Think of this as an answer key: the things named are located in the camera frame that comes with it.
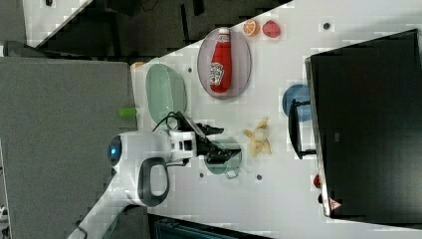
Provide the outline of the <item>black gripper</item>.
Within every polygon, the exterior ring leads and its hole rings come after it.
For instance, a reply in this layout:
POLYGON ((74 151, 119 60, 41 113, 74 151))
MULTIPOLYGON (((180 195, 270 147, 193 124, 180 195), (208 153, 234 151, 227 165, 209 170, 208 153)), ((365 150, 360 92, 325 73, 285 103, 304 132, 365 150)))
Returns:
POLYGON ((225 163, 230 158, 241 152, 240 149, 222 149, 219 147, 214 148, 214 144, 206 136, 212 134, 221 134, 224 131, 222 127, 215 127, 202 123, 198 123, 197 126, 205 134, 204 137, 200 137, 197 141, 198 154, 207 154, 208 163, 225 163))

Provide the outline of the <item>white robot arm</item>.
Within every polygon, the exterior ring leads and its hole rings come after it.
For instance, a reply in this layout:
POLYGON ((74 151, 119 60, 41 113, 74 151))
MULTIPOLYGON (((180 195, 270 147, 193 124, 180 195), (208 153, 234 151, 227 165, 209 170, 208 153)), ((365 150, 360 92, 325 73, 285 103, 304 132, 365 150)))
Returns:
POLYGON ((117 135, 108 149, 114 176, 67 239, 103 239, 127 206, 161 204, 170 189, 170 166, 184 166, 197 156, 218 165, 241 155, 238 143, 212 141, 207 130, 213 134, 223 131, 195 123, 175 129, 137 130, 117 135))

